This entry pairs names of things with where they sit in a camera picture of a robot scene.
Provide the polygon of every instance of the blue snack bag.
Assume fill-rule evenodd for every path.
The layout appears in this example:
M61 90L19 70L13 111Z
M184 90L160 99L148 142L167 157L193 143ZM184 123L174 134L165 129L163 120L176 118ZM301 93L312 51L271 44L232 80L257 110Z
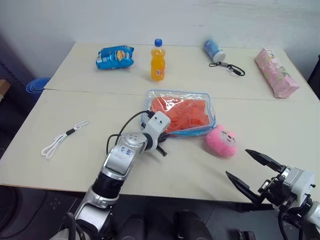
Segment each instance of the blue snack bag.
M98 52L95 64L98 69L122 69L134 64L132 46L105 47Z

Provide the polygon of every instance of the blue bottle cap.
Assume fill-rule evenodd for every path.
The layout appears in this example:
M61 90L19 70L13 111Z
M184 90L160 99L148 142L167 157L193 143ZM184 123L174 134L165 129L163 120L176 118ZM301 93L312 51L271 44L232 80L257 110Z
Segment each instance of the blue bottle cap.
M157 38L156 40L154 40L154 45L156 47L161 47L162 46L162 39Z

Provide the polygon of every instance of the white lanyard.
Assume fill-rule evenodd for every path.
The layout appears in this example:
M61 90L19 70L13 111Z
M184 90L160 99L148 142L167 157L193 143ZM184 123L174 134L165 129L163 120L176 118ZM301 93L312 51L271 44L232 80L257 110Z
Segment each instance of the white lanyard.
M57 147L66 139L67 136L69 136L70 134L73 134L75 131L81 129L82 126L85 126L88 123L89 123L88 121L82 121L82 122L74 125L74 127L72 129L66 131L65 133L63 133L61 135L58 135L53 140L52 144L50 144L46 148L42 149L41 155L45 156L45 158L47 160L51 159L51 157L53 156L53 154L54 154L55 150L57 149Z

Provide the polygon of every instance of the white wall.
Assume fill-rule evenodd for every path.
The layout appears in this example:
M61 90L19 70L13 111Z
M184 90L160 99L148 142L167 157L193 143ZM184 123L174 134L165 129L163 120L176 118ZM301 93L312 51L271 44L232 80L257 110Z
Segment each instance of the white wall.
M38 76L75 41L284 49L308 78L320 54L319 0L0 0L0 35Z

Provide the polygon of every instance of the white table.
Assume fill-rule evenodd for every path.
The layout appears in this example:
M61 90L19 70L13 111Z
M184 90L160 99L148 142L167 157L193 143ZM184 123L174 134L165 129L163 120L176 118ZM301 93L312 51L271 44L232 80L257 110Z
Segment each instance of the white table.
M45 90L0 160L0 183L32 188L86 191L106 157L106 141L143 107L144 95ZM230 159L212 155L204 137L168 139L137 159L122 194L249 202L228 180L238 176L253 191L277 173L255 162L244 149L265 153L284 165L314 171L319 181L317 102L212 98L218 124L237 135ZM53 158L40 151L53 138L88 120L68 136ZM140 118L126 128L139 131ZM312 192L320 200L319 188Z
M288 99L276 99L254 58L260 49L224 48L225 62L245 70L245 76L232 76L224 67L209 67L209 57L201 47L164 46L165 79L150 80L151 45L135 45L134 64L126 69L98 70L96 58L104 47L117 44L76 43L46 89L141 95L150 89L204 92L212 98L252 99L292 102L318 102L304 78L283 50L276 56L300 89Z

